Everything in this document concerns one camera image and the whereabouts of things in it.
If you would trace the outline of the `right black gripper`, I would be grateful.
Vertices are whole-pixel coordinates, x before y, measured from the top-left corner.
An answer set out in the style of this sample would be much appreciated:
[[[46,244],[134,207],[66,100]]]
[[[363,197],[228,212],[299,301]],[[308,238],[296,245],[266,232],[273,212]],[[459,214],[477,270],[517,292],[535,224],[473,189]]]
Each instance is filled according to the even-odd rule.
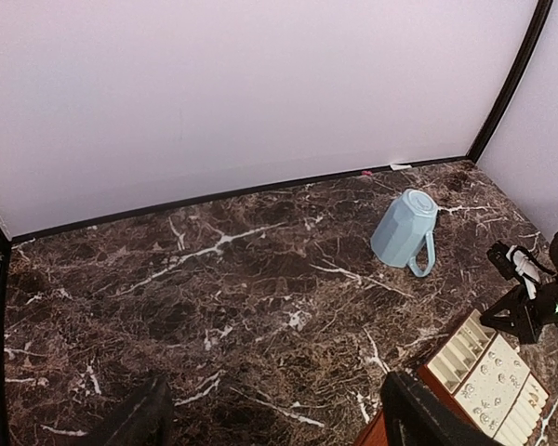
[[[521,345],[533,345],[546,325],[558,322],[557,287],[541,287],[535,299],[530,299],[524,285],[515,285],[480,316],[483,326],[517,333]]]

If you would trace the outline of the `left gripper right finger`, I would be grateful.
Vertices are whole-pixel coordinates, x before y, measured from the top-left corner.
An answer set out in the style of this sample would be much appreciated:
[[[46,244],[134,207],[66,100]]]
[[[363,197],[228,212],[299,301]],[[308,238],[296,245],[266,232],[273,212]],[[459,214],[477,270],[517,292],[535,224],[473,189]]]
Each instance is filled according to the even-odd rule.
[[[388,373],[380,398],[390,445],[497,444],[481,430],[462,421],[406,373]]]

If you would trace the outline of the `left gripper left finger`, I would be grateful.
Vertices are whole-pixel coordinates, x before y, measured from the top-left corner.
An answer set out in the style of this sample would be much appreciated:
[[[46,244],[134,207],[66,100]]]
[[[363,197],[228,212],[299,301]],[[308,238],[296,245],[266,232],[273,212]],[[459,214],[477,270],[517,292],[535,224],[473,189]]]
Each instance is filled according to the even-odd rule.
[[[136,389],[107,423],[105,445],[168,445],[173,402],[162,375]]]

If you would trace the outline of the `brown jewelry box cream lining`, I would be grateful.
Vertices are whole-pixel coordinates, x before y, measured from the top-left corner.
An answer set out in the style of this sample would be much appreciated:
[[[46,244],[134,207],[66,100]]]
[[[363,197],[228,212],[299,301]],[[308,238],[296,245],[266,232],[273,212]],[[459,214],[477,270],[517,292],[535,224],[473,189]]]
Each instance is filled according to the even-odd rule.
[[[388,446],[386,424],[380,411],[358,435],[353,446]]]

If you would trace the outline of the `brown jewelry tray cream lining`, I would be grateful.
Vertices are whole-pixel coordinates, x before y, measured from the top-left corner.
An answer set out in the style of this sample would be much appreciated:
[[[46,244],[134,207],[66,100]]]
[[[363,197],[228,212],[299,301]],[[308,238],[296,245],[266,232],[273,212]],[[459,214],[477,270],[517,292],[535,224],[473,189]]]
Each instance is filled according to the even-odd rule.
[[[540,425],[547,389],[473,310],[418,375],[453,413],[502,445],[526,445]]]

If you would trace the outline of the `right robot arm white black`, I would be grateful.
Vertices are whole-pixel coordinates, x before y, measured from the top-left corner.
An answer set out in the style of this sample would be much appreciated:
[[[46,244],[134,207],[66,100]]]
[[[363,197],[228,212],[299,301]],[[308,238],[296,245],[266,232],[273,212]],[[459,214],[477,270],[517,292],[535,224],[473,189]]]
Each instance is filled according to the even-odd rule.
[[[553,236],[550,269],[519,245],[495,242],[488,260],[505,280],[517,285],[480,317],[483,326],[517,338],[521,345],[533,345],[547,325],[558,327],[558,232]]]

